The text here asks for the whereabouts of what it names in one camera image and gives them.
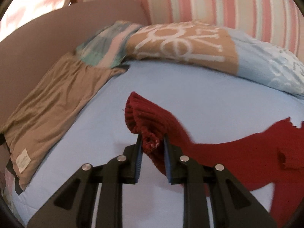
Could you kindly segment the red knit sweater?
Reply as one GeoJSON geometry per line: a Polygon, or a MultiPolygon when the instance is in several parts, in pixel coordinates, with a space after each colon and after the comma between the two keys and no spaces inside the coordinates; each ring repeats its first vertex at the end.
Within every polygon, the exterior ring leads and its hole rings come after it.
{"type": "Polygon", "coordinates": [[[219,144],[196,144],[169,111],[132,92],[126,101],[125,121],[130,132],[143,138],[143,151],[165,173],[160,142],[169,142],[206,166],[223,164],[250,191],[275,186],[271,216],[278,227],[292,220],[303,200],[303,128],[289,118],[265,131],[219,144]]]}

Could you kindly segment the brown folded garment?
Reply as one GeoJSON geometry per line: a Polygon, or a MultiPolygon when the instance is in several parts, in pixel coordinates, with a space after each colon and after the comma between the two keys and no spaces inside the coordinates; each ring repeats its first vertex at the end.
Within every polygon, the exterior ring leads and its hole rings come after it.
{"type": "Polygon", "coordinates": [[[110,78],[125,71],[87,65],[71,52],[53,64],[1,126],[18,194],[83,107],[110,78]]]}

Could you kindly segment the light blue quilted bedspread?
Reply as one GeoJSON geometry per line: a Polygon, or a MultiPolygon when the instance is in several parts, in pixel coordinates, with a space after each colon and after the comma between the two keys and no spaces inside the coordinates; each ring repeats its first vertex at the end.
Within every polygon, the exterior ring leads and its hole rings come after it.
{"type": "Polygon", "coordinates": [[[217,144],[262,132],[290,118],[299,127],[303,101],[266,86],[203,67],[159,61],[130,61],[82,109],[50,151],[26,190],[12,194],[27,223],[48,198],[83,164],[107,163],[136,142],[125,124],[131,92],[170,111],[195,143],[217,144]]]}

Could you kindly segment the patterned brown blue pillow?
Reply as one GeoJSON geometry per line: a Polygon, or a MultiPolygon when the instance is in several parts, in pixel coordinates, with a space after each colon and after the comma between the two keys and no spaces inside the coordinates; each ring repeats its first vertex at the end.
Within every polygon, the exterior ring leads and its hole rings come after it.
{"type": "Polygon", "coordinates": [[[201,21],[146,26],[129,38],[126,53],[200,65],[303,96],[303,63],[293,53],[228,27],[201,21]]]}

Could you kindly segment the pastel plaid folded cloth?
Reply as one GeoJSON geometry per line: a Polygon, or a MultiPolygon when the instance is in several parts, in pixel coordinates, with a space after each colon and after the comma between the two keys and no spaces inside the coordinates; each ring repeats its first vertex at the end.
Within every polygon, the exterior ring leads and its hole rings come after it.
{"type": "Polygon", "coordinates": [[[77,46],[76,55],[94,67],[118,67],[127,56],[125,48],[128,39],[142,27],[137,23],[116,21],[77,46]]]}

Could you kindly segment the brown padded headboard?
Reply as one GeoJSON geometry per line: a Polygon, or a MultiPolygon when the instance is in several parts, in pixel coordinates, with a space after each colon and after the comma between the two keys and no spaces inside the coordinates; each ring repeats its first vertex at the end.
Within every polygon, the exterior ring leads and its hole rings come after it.
{"type": "Polygon", "coordinates": [[[61,56],[117,20],[149,24],[139,2],[99,0],[42,15],[2,40],[1,123],[61,56]]]}

